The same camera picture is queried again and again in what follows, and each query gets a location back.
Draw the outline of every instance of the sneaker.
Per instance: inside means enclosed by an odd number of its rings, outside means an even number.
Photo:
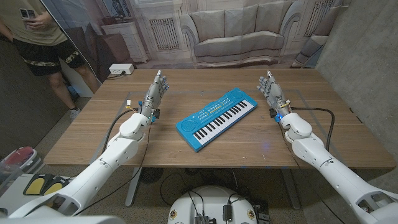
[[[77,108],[77,110],[70,110],[70,122],[73,122],[80,112],[81,110],[79,108]]]

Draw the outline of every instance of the power strip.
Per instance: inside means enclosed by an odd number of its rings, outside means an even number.
[[[132,64],[112,64],[109,71],[112,75],[120,75],[123,71],[126,72],[126,74],[131,74],[132,71],[134,71],[134,66]]]

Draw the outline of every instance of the smartphone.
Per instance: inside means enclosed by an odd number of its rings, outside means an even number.
[[[21,16],[23,19],[29,19],[29,14],[27,13],[27,9],[19,9]]]
[[[19,9],[23,19],[34,19],[36,18],[35,11],[27,9]]]
[[[29,16],[29,19],[34,19],[34,18],[36,18],[35,11],[33,11],[33,10],[28,10],[28,11],[27,11],[27,14],[28,14],[28,16]]]

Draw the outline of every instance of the olive t-shirt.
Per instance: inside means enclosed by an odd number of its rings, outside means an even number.
[[[48,46],[68,40],[55,21],[40,30],[26,28],[20,9],[34,11],[35,16],[46,11],[40,0],[0,0],[0,19],[14,34],[15,39],[30,44]]]

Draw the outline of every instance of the blue toy keyboard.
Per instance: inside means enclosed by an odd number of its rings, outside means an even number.
[[[256,106],[257,102],[249,95],[235,88],[175,126],[192,149],[198,152]]]

